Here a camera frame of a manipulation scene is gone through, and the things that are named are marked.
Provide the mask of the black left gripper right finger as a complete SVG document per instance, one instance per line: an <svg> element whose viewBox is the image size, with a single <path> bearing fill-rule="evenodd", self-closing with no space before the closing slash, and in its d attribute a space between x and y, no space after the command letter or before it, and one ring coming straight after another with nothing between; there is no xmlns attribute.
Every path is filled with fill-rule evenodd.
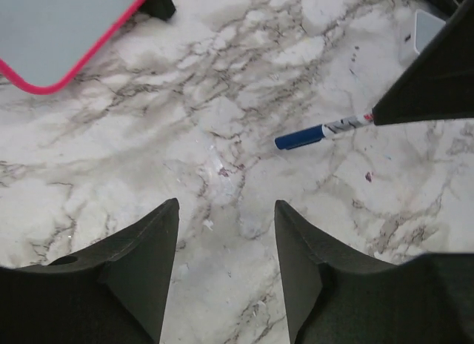
<svg viewBox="0 0 474 344"><path fill-rule="evenodd" d="M473 255L425 253L400 265L370 257L275 204L292 343L471 343Z"/></svg>

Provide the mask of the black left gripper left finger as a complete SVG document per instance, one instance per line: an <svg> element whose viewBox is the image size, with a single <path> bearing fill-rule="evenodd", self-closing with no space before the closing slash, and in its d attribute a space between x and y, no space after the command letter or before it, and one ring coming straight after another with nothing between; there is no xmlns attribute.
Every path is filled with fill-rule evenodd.
<svg viewBox="0 0 474 344"><path fill-rule="evenodd" d="M3 343L158 343L179 203L49 265L1 269Z"/></svg>

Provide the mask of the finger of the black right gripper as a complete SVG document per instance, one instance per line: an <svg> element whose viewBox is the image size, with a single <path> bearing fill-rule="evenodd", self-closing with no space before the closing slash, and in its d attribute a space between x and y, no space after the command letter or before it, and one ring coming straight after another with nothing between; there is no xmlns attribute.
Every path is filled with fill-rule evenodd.
<svg viewBox="0 0 474 344"><path fill-rule="evenodd" d="M473 118L473 0L464 0L372 115L375 125Z"/></svg>

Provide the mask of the white blue whiteboard marker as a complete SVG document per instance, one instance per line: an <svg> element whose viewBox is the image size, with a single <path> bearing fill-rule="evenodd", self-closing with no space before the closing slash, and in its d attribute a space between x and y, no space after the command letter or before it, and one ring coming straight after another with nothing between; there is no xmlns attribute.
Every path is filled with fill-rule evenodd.
<svg viewBox="0 0 474 344"><path fill-rule="evenodd" d="M340 133L366 127L372 123L373 115L371 113L355 115L279 136L275 138L274 142L279 150L291 150L332 138Z"/></svg>

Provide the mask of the pink framed whiteboard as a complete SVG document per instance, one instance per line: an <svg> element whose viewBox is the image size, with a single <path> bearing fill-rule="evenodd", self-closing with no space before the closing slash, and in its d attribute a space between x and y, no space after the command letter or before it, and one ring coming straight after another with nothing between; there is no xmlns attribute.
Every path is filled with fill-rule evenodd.
<svg viewBox="0 0 474 344"><path fill-rule="evenodd" d="M19 89L62 89L146 0L1 0L1 74Z"/></svg>

